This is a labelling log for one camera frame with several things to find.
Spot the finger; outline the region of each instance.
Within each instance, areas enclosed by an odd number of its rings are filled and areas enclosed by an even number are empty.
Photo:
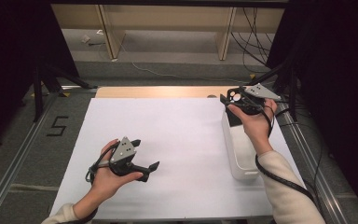
[[[139,178],[141,178],[144,174],[141,172],[133,172],[127,175],[123,175],[120,178],[120,184],[121,185],[125,185],[127,183],[130,183],[131,181],[137,180]]]
[[[275,115],[276,110],[277,105],[275,104],[275,101],[266,99],[266,102],[264,103],[264,112],[269,116],[270,119]]]
[[[228,105],[227,107],[240,120],[246,120],[247,115],[245,115],[245,113],[243,113],[243,111],[239,107],[235,105]]]
[[[110,141],[108,144],[106,144],[106,146],[104,146],[103,149],[101,150],[101,154],[103,154],[109,147],[114,145],[117,141],[118,141],[118,139],[115,139],[115,140]]]

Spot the hand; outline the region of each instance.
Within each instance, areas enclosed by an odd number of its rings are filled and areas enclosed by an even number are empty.
[[[269,117],[269,120],[272,120],[277,105],[271,99],[266,99],[264,105],[264,112]],[[262,114],[247,115],[235,105],[229,105],[228,109],[241,120],[243,129],[251,139],[258,155],[272,150],[269,145],[269,124]]]
[[[103,154],[110,146],[115,144],[117,139],[110,141],[102,150]],[[103,161],[110,160],[112,150],[103,156]],[[118,189],[133,180],[142,177],[142,173],[134,172],[124,176],[117,176],[109,169],[102,167],[97,170],[94,182],[89,192],[74,205],[74,212],[77,218],[81,219],[91,214],[101,203],[116,194]]]
[[[117,139],[110,141],[102,150],[103,154],[110,146],[115,144]],[[112,157],[112,150],[109,150],[106,155],[104,155],[102,161],[108,161]],[[102,167],[97,170],[97,173],[94,178],[94,182],[91,186],[91,190],[102,202],[106,199],[111,198],[117,190],[133,180],[136,180],[142,177],[142,173],[134,172],[124,176],[115,175],[109,167]]]

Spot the white sleeve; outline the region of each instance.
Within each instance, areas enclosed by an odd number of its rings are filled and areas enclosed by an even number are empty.
[[[56,215],[46,218],[42,224],[57,224],[57,223],[64,223],[68,221],[76,221],[78,218],[75,216],[74,213],[74,205],[72,203],[64,204],[60,210],[56,213]]]
[[[303,186],[287,160],[277,151],[264,153],[259,163],[269,172]],[[262,175],[275,221],[281,223],[324,223],[313,201],[306,195]]]

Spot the table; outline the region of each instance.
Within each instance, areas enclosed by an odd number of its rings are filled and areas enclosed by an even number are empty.
[[[166,221],[271,216],[261,177],[239,181],[230,173],[221,126],[224,106],[217,98],[206,98],[230,88],[100,88],[89,105],[51,213],[88,191],[90,184],[84,176],[98,158],[100,148],[114,136],[126,134],[130,140],[143,141],[133,160],[135,164],[148,166],[160,161],[160,166],[147,183],[135,181],[121,188],[100,206],[95,219]],[[301,179],[278,124],[270,141]]]

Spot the wrist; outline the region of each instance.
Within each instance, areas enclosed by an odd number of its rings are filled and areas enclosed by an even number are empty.
[[[251,138],[251,142],[255,148],[255,153],[258,156],[260,156],[263,153],[273,150],[273,148],[267,138]]]
[[[78,219],[89,216],[100,204],[103,199],[90,190],[80,201],[74,205],[74,213]]]

